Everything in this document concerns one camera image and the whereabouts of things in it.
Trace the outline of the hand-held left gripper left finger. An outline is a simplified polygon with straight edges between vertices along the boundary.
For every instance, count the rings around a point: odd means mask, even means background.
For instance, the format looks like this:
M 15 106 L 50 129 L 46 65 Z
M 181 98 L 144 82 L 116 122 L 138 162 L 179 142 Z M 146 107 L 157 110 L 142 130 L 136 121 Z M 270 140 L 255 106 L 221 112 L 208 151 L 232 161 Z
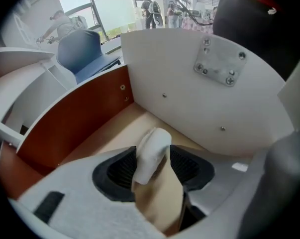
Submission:
M 42 239 L 162 239 L 131 191 L 136 148 L 66 163 L 9 203 Z

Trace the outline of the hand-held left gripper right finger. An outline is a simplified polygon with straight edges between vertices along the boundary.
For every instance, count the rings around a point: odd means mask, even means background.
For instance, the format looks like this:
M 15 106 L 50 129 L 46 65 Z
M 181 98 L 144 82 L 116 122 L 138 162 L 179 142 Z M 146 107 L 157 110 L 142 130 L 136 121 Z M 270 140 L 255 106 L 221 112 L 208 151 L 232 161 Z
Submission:
M 209 216 L 252 172 L 261 174 L 266 154 L 217 154 L 182 145 L 170 146 L 170 164 L 183 188 L 182 209 L 201 219 Z

